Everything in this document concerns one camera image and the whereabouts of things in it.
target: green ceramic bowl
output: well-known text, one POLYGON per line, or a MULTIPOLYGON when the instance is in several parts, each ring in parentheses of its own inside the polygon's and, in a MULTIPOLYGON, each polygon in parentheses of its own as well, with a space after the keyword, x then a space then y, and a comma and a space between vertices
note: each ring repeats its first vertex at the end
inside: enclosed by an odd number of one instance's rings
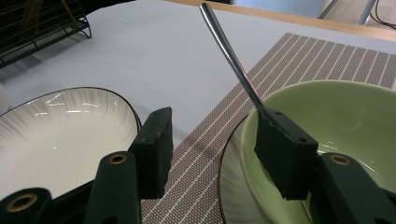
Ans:
MULTIPOLYGON (((318 152, 359 161, 381 188, 396 192, 396 92, 350 81, 310 81, 270 94, 264 103, 319 142, 318 152)), ((242 132, 242 166, 250 192, 273 223, 309 223, 301 202, 281 199, 253 151, 257 112, 242 132)))

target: placemat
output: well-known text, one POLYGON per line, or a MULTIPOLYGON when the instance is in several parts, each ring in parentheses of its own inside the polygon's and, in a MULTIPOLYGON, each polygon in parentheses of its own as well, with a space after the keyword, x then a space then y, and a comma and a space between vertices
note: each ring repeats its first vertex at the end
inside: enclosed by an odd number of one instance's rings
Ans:
MULTIPOLYGON (((396 55, 285 34, 248 76, 264 97, 318 79, 355 80, 391 89, 395 71, 396 55)), ((223 222, 218 195, 221 151, 252 108, 242 86, 236 85, 175 149, 165 196, 142 202, 144 223, 223 222)))

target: brass insert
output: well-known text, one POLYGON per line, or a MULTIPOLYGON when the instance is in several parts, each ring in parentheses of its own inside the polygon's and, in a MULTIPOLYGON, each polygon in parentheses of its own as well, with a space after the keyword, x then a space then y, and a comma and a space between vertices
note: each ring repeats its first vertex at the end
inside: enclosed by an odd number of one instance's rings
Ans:
POLYGON ((14 198, 11 202, 7 204, 6 210, 10 213, 20 212, 37 201, 37 195, 34 193, 22 194, 14 198))
POLYGON ((127 158, 128 157, 123 154, 116 154, 116 155, 110 157, 110 159, 108 159, 108 162, 110 162, 110 164, 117 165, 117 164, 125 162, 127 158))
POLYGON ((340 164, 340 165, 349 165, 350 160, 342 155, 331 155, 330 159, 332 159, 333 162, 340 164))

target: black wire rack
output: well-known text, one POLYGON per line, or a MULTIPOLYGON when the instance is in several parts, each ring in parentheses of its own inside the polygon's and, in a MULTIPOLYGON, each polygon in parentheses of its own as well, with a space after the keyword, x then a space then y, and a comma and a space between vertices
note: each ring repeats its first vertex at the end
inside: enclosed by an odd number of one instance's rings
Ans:
POLYGON ((76 33, 92 36, 78 0, 0 0, 0 68, 76 33))

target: table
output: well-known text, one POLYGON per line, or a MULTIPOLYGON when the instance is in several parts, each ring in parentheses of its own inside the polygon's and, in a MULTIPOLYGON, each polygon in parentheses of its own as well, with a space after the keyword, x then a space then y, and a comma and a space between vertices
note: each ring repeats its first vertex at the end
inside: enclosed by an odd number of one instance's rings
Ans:
POLYGON ((265 10, 289 13, 294 15, 302 15, 306 17, 319 18, 326 10, 332 0, 233 0, 231 4, 243 7, 256 7, 265 10))
MULTIPOLYGON (((142 122, 155 109, 173 108, 173 168, 165 197, 142 202, 145 223, 222 222, 219 157, 252 108, 201 18, 200 3, 138 0, 100 9, 88 16, 92 39, 72 36, 0 70, 12 106, 94 86, 122 95, 142 122)), ((261 96, 326 78, 395 89, 391 31, 210 4, 261 96)))

